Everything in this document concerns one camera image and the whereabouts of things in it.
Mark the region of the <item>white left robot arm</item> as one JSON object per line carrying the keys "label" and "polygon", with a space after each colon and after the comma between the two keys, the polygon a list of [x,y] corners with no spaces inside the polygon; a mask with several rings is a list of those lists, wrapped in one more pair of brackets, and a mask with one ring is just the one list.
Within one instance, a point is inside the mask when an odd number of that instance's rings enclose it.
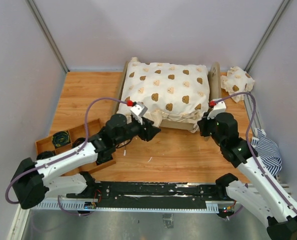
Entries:
{"label": "white left robot arm", "polygon": [[118,145],[134,137],[149,142],[159,132],[161,129],[145,117],[142,122],[135,118],[127,122],[123,114],[114,114],[97,134],[66,152],[36,161],[30,157],[23,159],[9,187],[13,188],[17,204],[24,210],[37,206],[45,198],[59,195],[81,194],[90,198],[96,191],[92,178],[85,173],[67,176],[67,172],[94,162],[108,162]]}

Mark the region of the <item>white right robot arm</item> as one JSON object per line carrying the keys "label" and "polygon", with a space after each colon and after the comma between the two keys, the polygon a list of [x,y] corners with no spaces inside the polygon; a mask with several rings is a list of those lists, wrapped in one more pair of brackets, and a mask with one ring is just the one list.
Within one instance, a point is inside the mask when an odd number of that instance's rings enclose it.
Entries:
{"label": "white right robot arm", "polygon": [[220,200],[236,200],[266,228],[272,240],[297,240],[297,201],[277,182],[253,147],[239,136],[238,123],[227,112],[198,121],[200,135],[212,137],[223,157],[238,169],[257,190],[252,192],[236,176],[227,173],[216,180]]}

